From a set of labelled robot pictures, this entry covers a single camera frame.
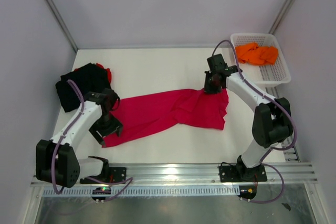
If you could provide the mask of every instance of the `white wall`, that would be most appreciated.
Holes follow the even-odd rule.
[[[276,37],[292,76],[280,93],[291,102],[299,154],[312,161],[336,223],[336,0],[296,0]]]
[[[1,223],[16,223],[35,169],[35,146],[51,137],[55,83],[75,54],[44,0],[0,0]]]
[[[212,46],[266,33],[284,0],[54,0],[83,48]]]

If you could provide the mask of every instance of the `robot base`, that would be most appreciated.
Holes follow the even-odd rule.
[[[221,163],[219,166],[219,177],[220,182],[266,182],[267,176],[265,168],[262,165],[246,168],[244,165],[241,156],[239,156],[236,165],[231,165],[227,163]]]

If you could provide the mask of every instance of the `wire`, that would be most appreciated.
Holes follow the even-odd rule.
[[[257,174],[255,174],[254,176],[256,177],[256,179],[253,179],[254,180],[254,185],[255,185],[256,190],[257,190],[257,188],[258,188],[258,176],[257,176]]]
[[[68,84],[72,87],[72,89],[74,90],[74,92],[76,93],[79,101],[80,101],[80,104],[81,104],[81,107],[80,107],[80,113],[78,113],[78,115],[75,117],[75,119],[69,123],[69,125],[66,127],[66,129],[63,131],[63,134],[62,136],[59,138],[56,146],[55,146],[55,149],[54,149],[54,152],[52,153],[53,157],[51,158],[51,182],[52,182],[52,186],[54,188],[54,191],[56,194],[61,194],[64,190],[64,186],[62,186],[61,190],[58,190],[57,189],[57,185],[56,185],[56,175],[55,175],[55,163],[56,163],[56,155],[57,155],[57,152],[58,152],[58,149],[61,145],[61,142],[62,140],[66,137],[66,134],[68,133],[68,131],[70,130],[70,128],[78,121],[78,119],[81,117],[83,111],[84,111],[84,98],[83,98],[83,95],[81,93],[81,91],[79,90],[79,88],[77,87],[77,85],[75,84],[74,81],[72,80],[68,80],[67,81]]]
[[[230,164],[230,163],[227,163],[227,162],[224,162],[224,161],[222,163],[227,164],[229,166],[234,166],[233,164]]]
[[[272,202],[278,200],[278,199],[283,195],[283,193],[284,193],[284,191],[285,191],[285,181],[284,181],[284,179],[283,179],[283,176],[282,176],[281,173],[279,172],[279,170],[276,169],[274,166],[269,165],[269,164],[265,164],[265,163],[260,163],[260,164],[265,165],[265,166],[268,166],[268,167],[271,167],[273,170],[275,170],[275,171],[277,172],[277,174],[280,176],[280,179],[281,179],[281,192],[278,194],[277,197],[275,197],[274,199],[270,199],[270,200],[254,200],[254,199],[252,199],[252,200],[248,201],[248,199],[244,199],[244,198],[243,198],[243,200],[245,200],[245,201],[247,201],[247,202],[257,203],[257,204],[268,204],[268,203],[272,203]]]
[[[221,42],[219,42],[217,44],[217,46],[215,47],[214,51],[212,52],[212,55],[211,57],[215,54],[217,48],[224,42],[227,42],[230,44],[231,48],[232,48],[232,51],[233,51],[233,54],[235,56],[235,61],[236,61],[236,65],[237,65],[237,69],[238,69],[238,73],[241,77],[241,79],[253,90],[255,91],[257,94],[259,95],[262,95],[263,98],[265,98],[266,100],[270,101],[271,103],[273,103],[276,107],[278,107],[284,114],[285,116],[288,118],[288,120],[290,121],[292,127],[293,127],[293,141],[290,145],[288,145],[287,147],[285,148],[276,148],[276,147],[271,147],[260,159],[260,164],[261,165],[265,165],[265,166],[268,166],[268,167],[271,167],[272,169],[274,169],[280,176],[280,179],[281,179],[281,192],[279,193],[279,195],[277,197],[275,197],[274,199],[271,199],[271,200],[266,200],[266,201],[261,201],[261,200],[250,200],[248,201],[247,199],[244,199],[245,201],[248,201],[248,202],[253,202],[253,203],[257,203],[257,204],[267,204],[267,203],[271,203],[271,202],[274,202],[276,201],[277,199],[279,199],[283,193],[284,193],[284,189],[285,189],[285,181],[283,180],[283,177],[282,175],[280,174],[280,172],[272,165],[268,165],[268,164],[264,164],[263,161],[264,159],[267,157],[267,155],[272,151],[272,150],[278,150],[278,151],[286,151],[286,150],[289,150],[291,149],[295,143],[296,143],[296,140],[297,140],[297,128],[296,128],[296,125],[292,119],[292,117],[290,116],[290,114],[285,110],[285,108],[283,108],[279,103],[277,103],[275,100],[273,100],[272,98],[268,97],[267,95],[261,93],[258,89],[256,89],[248,80],[246,80],[242,74],[242,70],[240,69],[239,67],[239,62],[238,62],[238,56],[237,56],[237,52],[236,52],[236,49],[234,47],[234,45],[232,44],[232,42],[228,39],[224,39],[222,40]]]

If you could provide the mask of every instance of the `black mounting bracket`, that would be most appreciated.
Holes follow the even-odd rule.
[[[126,167],[110,167],[109,161],[105,158],[101,157],[92,157],[97,158],[103,161],[103,169],[101,171],[101,174],[98,176],[92,176],[92,178],[95,178],[99,181],[105,182],[105,183],[118,183],[123,182],[126,179]],[[90,179],[83,178],[80,180],[81,184],[101,184],[96,183]]]
[[[228,165],[226,163],[221,163],[218,167],[219,170],[219,178],[220,182],[254,182],[255,178],[257,178],[258,182],[266,182],[267,175],[265,172],[265,168],[262,165],[257,166],[256,169],[251,173],[250,177],[242,177],[239,169],[237,169],[237,165]]]
[[[85,100],[95,102],[101,106],[102,116],[89,129],[97,142],[104,146],[104,136],[114,132],[117,136],[120,136],[123,125],[110,113],[110,111],[114,110],[113,107],[117,101],[119,106],[120,98],[117,93],[112,89],[104,89],[102,93],[88,92],[85,95]]]

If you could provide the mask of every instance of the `red cloth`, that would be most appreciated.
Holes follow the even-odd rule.
[[[120,137],[116,134],[106,136],[106,147],[164,131],[177,123],[223,130],[228,102],[226,90],[206,94],[203,89],[174,90],[123,99],[118,109],[112,112],[123,124],[123,130]]]

